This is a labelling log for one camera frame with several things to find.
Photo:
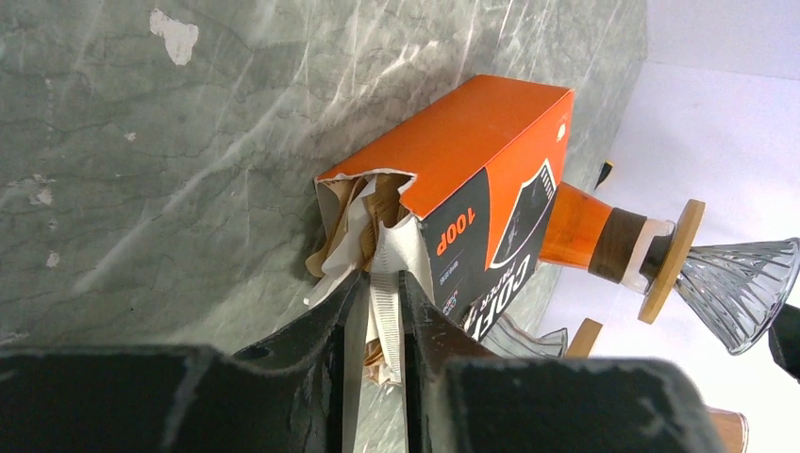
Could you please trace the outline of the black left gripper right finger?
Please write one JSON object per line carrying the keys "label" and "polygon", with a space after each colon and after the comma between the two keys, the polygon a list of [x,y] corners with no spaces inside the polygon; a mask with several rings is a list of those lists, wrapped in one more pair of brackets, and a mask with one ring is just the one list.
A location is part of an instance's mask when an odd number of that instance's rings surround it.
{"label": "black left gripper right finger", "polygon": [[410,452],[722,452],[688,377],[666,361],[507,359],[401,272]]}

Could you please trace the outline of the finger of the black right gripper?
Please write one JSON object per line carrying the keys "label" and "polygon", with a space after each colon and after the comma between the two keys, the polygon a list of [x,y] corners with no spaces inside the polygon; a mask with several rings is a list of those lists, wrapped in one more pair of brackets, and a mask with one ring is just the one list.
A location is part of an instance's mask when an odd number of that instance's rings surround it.
{"label": "finger of the black right gripper", "polygon": [[770,326],[769,349],[774,363],[788,375],[799,381],[799,309],[785,305]]}

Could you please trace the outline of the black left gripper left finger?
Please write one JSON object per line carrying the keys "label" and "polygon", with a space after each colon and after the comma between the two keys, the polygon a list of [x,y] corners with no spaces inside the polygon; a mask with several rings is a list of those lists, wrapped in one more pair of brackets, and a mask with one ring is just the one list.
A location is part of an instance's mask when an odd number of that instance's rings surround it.
{"label": "black left gripper left finger", "polygon": [[5,452],[350,452],[367,277],[228,355],[207,345],[5,347]]}

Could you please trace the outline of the clear pink glass dripper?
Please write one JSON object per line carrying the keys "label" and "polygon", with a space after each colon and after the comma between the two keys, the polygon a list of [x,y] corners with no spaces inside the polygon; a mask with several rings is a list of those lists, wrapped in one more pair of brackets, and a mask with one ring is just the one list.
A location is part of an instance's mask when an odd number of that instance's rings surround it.
{"label": "clear pink glass dripper", "polygon": [[503,313],[481,341],[491,352],[503,358],[561,358],[567,351],[569,333],[566,327],[534,337]]}

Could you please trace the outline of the wooden dripper ring holder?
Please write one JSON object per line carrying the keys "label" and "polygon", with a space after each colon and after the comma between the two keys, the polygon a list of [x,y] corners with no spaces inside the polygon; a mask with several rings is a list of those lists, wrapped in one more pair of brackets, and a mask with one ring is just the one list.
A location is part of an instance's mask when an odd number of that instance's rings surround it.
{"label": "wooden dripper ring holder", "polygon": [[585,318],[578,327],[564,357],[570,359],[588,358],[594,348],[603,325],[591,318]]}

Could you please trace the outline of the white paper coffee filter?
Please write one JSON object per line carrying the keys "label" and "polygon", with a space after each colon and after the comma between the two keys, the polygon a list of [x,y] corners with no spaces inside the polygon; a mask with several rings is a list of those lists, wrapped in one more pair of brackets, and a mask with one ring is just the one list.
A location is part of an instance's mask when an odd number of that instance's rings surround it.
{"label": "white paper coffee filter", "polygon": [[369,284],[369,321],[366,341],[379,343],[382,357],[364,360],[367,376],[376,384],[399,385],[401,372],[401,304],[399,273],[413,274],[425,294],[433,294],[430,258],[420,222],[409,214],[395,226],[379,226]]}

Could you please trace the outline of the grey glass pitcher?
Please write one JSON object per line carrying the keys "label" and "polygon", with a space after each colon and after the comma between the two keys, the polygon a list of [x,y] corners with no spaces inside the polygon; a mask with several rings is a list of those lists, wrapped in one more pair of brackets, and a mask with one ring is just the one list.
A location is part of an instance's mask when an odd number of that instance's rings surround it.
{"label": "grey glass pitcher", "polygon": [[735,411],[707,407],[728,453],[744,453],[748,446],[749,425],[746,417]]}

